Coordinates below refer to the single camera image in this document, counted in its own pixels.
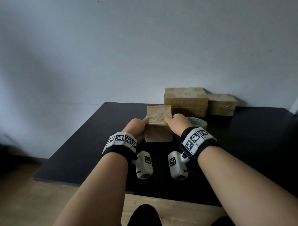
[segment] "person's right thumb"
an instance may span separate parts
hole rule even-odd
[[[169,123],[171,122],[171,120],[172,120],[172,118],[167,117],[167,116],[164,118],[164,121],[165,121],[167,124],[169,124]]]

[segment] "black wristband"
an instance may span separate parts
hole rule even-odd
[[[103,156],[110,152],[116,152],[120,155],[122,155],[128,163],[131,163],[132,160],[137,159],[136,153],[131,151],[129,148],[123,146],[123,145],[112,145],[111,147],[106,148],[106,150],[103,153]]]
[[[185,140],[186,136],[197,127],[188,127],[187,129],[185,129],[181,135],[181,141],[183,142],[183,140]],[[216,147],[221,147],[220,144],[214,140],[214,139],[209,139],[209,140],[205,140],[199,147],[198,150],[196,151],[196,153],[192,156],[192,158],[197,159],[199,157],[199,155],[201,154],[201,152],[208,146],[216,146]]]

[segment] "person's right arm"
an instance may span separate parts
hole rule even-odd
[[[179,136],[192,126],[181,114],[165,120]],[[222,148],[208,146],[198,163],[235,225],[298,225],[298,199]]]

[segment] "person's right hand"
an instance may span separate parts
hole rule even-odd
[[[183,114],[175,114],[173,118],[165,117],[164,120],[171,130],[180,137],[184,130],[192,127],[191,122]]]

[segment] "wristband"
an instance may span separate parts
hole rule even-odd
[[[116,152],[131,163],[132,160],[137,159],[136,155],[137,140],[127,132],[115,133],[108,139],[105,148],[103,149],[103,155]]]
[[[189,159],[199,154],[208,146],[220,147],[216,139],[201,127],[189,127],[185,129],[181,135],[182,141],[180,148],[183,150],[184,156]]]

